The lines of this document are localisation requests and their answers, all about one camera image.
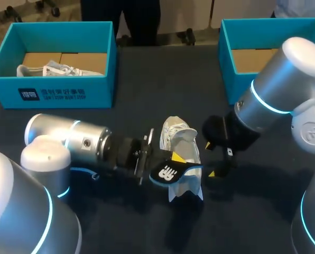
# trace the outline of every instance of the screw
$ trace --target screw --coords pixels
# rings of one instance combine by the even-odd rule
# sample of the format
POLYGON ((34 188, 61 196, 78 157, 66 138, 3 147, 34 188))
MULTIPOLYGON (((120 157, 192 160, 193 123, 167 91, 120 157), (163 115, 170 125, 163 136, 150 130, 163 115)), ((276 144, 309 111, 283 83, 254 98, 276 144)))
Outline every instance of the screw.
POLYGON ((242 106, 243 106, 243 101, 237 102, 237 106, 238 106, 238 107, 242 107, 242 106))
POLYGON ((90 146, 90 140, 89 140, 89 139, 86 139, 86 140, 84 141, 84 146, 85 146, 85 147, 89 147, 89 146, 90 146))

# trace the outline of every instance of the shoe tongue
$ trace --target shoe tongue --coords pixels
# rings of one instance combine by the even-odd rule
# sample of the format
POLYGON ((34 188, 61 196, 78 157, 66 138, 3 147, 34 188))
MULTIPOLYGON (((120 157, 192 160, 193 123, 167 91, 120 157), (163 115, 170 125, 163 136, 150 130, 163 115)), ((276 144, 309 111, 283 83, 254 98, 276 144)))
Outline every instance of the shoe tongue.
POLYGON ((180 131, 177 131, 173 138, 182 138, 187 142, 192 142, 194 138, 197 136, 198 132, 195 129, 187 128, 180 131))
POLYGON ((46 66, 52 67, 52 68, 55 68, 55 69, 58 69, 58 70, 60 70, 62 68, 61 64, 59 64, 57 62, 54 62, 53 60, 50 60, 46 66))

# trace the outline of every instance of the glowing blue ring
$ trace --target glowing blue ring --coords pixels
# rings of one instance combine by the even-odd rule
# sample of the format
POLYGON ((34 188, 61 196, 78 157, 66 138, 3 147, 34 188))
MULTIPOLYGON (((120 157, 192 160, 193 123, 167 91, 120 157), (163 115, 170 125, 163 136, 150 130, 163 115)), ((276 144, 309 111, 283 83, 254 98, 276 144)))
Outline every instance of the glowing blue ring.
POLYGON ((40 250, 41 246, 43 245, 43 242, 46 239, 48 231, 50 230, 50 226, 51 226, 51 222, 52 222, 52 216, 53 216, 52 198, 51 198, 51 195, 50 195, 50 193, 48 192, 48 190, 46 188, 45 188, 45 191, 47 193, 49 204, 50 204, 50 212, 48 214, 47 224, 46 224, 45 230, 43 231, 42 237, 40 238, 38 244, 35 246, 34 250, 31 252, 31 254, 36 254, 40 250))
POLYGON ((80 123, 81 121, 80 120, 75 120, 74 122, 73 122, 73 124, 72 124, 72 126, 69 128, 69 130, 68 130, 68 134, 67 134, 67 137, 66 137, 66 140, 64 141, 64 147, 68 147, 68 143, 69 143, 69 138, 70 138, 70 136, 71 136, 71 132, 72 132, 72 130, 74 129, 74 127, 78 124, 78 123, 80 123))
POLYGON ((68 189, 66 189, 66 191, 64 193, 61 193, 60 195, 58 195, 58 198, 65 196, 68 193, 68 191, 69 191, 69 187, 68 187, 68 189))
POLYGON ((302 219, 303 227, 304 227, 304 229, 305 229, 307 235, 309 236, 309 238, 310 238, 310 240, 312 241, 312 243, 315 245, 315 241, 314 241, 314 239, 312 238, 312 236, 310 235, 310 233, 309 233, 309 231, 308 231, 308 229, 307 229, 307 226, 305 225, 304 218, 303 218, 303 209, 302 209, 302 207, 303 207, 303 199, 304 199, 304 196, 305 196, 305 192, 304 192, 304 194, 303 194, 302 201, 301 201, 301 219, 302 219))
POLYGON ((266 108, 268 108, 269 110, 275 112, 275 113, 279 113, 279 114, 289 114, 290 111, 280 111, 280 110, 277 110, 271 106, 269 106, 268 104, 266 104, 260 97, 259 95, 256 93, 255 91, 255 88, 254 88, 254 81, 252 81, 252 84, 251 84, 251 90, 252 90, 252 93, 254 94, 254 96, 256 97, 256 99, 263 105, 265 106, 266 108))

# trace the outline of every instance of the cardboard box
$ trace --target cardboard box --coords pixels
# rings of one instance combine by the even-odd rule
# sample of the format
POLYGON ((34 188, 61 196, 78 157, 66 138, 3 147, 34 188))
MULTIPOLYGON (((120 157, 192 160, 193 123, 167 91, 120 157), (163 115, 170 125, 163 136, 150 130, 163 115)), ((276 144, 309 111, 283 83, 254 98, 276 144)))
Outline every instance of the cardboard box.
POLYGON ((111 22, 13 23, 0 47, 4 108, 110 108, 116 44, 111 22), (103 76, 16 77, 50 60, 103 76))
POLYGON ((222 20, 218 53, 230 105, 291 37, 315 43, 315 18, 222 20))

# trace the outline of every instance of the robot end cap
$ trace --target robot end cap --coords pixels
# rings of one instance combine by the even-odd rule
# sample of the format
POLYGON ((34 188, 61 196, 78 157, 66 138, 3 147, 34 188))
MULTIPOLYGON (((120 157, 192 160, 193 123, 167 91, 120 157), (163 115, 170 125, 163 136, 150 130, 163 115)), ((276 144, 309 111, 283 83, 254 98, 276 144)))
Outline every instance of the robot end cap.
POLYGON ((299 70, 315 77, 315 43, 300 37, 287 39, 282 50, 299 70))

